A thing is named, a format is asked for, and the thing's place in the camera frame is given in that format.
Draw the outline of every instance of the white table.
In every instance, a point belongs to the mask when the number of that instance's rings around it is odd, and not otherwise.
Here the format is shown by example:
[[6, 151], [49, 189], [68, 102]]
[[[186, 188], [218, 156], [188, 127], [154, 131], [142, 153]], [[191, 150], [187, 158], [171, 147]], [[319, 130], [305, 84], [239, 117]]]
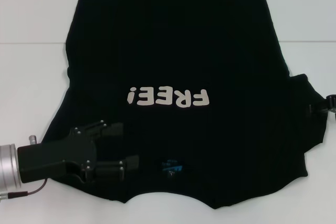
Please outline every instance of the white table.
[[[76, 3], [0, 0], [0, 145], [28, 145], [32, 134], [41, 140], [60, 106], [68, 86], [64, 41]], [[336, 1], [268, 0], [268, 4], [292, 75], [306, 73], [323, 96], [336, 93]], [[306, 154], [306, 162], [309, 177], [275, 194], [217, 210], [168, 193], [140, 195], [122, 204], [49, 180], [33, 196], [2, 201], [0, 222], [334, 224], [336, 123], [332, 114], [324, 143]], [[34, 190], [41, 183], [24, 184], [22, 189]]]

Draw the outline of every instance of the metal cylinder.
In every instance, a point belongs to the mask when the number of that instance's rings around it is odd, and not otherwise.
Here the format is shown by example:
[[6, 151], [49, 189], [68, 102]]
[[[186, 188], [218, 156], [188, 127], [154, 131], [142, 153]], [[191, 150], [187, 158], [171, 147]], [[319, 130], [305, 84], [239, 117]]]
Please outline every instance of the metal cylinder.
[[0, 192], [21, 187], [15, 144], [0, 146]]

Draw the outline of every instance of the fabric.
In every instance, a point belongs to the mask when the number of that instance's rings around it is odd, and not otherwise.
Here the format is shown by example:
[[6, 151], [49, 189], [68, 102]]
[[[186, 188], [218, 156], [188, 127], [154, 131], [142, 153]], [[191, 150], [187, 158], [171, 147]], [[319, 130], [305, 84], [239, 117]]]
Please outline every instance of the fabric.
[[66, 52], [70, 87], [44, 142], [122, 122], [98, 160], [140, 157], [119, 183], [55, 178], [98, 197], [230, 206], [307, 176], [304, 153], [323, 140], [327, 116], [307, 114], [322, 97], [289, 76], [266, 0], [79, 0]]

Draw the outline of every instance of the cable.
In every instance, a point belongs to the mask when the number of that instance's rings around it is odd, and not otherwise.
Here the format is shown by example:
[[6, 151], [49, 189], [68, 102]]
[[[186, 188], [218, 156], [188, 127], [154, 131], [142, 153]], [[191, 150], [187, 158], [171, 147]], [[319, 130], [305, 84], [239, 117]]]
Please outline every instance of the cable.
[[14, 199], [14, 198], [20, 198], [20, 197], [26, 197], [28, 195], [32, 195], [35, 193], [38, 193], [39, 191], [41, 191], [45, 185], [47, 184], [47, 178], [44, 180], [43, 184], [35, 191], [31, 191], [31, 192], [27, 192], [27, 191], [18, 191], [16, 193], [8, 193], [7, 195], [7, 199]]

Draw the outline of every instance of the white background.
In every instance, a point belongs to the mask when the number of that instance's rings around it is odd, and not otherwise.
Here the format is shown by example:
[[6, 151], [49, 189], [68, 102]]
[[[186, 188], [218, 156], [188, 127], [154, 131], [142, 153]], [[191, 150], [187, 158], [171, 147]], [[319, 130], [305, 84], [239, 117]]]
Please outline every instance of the white background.
[[[336, 93], [336, 0], [267, 0], [292, 75], [306, 73], [323, 96]], [[0, 145], [41, 140], [68, 78], [64, 42], [77, 0], [0, 0]], [[308, 178], [281, 191], [213, 210], [192, 198], [140, 195], [127, 204], [49, 180], [30, 197], [0, 203], [1, 223], [336, 223], [336, 123], [306, 154]], [[24, 184], [34, 190], [42, 182]]]

